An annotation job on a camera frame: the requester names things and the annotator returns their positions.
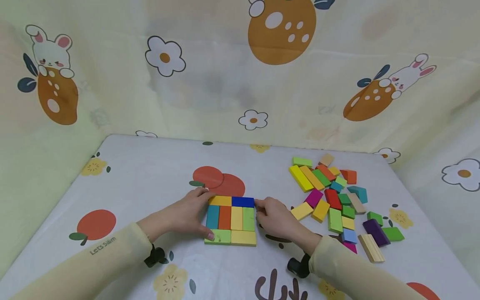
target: magenta wooden block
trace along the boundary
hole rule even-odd
[[[312,208],[315,208],[323,196],[324,193],[317,189],[313,189],[307,196],[307,199],[305,199],[305,202],[308,203]]]

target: person's left hand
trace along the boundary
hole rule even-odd
[[[215,196],[206,188],[196,188],[185,197],[137,222],[140,228],[154,242],[168,231],[196,233],[213,240],[214,234],[200,223],[199,215],[208,199]]]

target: arm sleeve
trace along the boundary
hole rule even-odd
[[[309,269],[354,300],[425,300],[414,289],[329,236],[323,236],[318,243]]]
[[[11,300],[93,299],[121,273],[150,255],[152,244],[136,223],[77,253]]]

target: blue wooden block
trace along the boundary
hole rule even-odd
[[[351,229],[343,228],[343,233],[341,237],[342,237],[342,242],[347,241],[352,244],[358,243],[357,235],[355,234],[355,231]]]
[[[360,199],[360,202],[362,202],[363,204],[368,202],[366,189],[361,188],[359,186],[354,186],[354,185],[347,187],[347,189],[350,192],[357,194],[357,197]]]
[[[335,190],[335,191],[338,193],[338,192],[341,192],[341,191],[342,191],[343,186],[342,186],[340,183],[336,182],[336,181],[332,181],[332,184],[330,185],[330,188],[331,188],[332,190]]]
[[[248,197],[232,197],[232,206],[255,207],[255,200]]]
[[[207,209],[207,226],[210,229],[218,229],[218,217],[220,216],[220,206],[209,205]]]

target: bunny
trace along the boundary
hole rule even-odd
[[[392,93],[392,99],[399,98],[402,93],[415,84],[418,79],[435,71],[437,68],[435,65],[429,66],[425,69],[421,68],[427,60],[428,55],[426,53],[417,55],[415,60],[408,67],[402,68],[390,75],[390,77],[380,80],[378,85],[380,87],[387,87],[390,84],[393,84],[395,91]]]
[[[47,39],[47,34],[42,28],[27,25],[25,31],[33,41],[33,54],[38,64],[38,70],[47,76],[47,67],[59,70],[64,78],[72,78],[75,73],[70,69],[70,54],[68,49],[72,46],[72,39],[68,35],[58,35],[55,41]]]

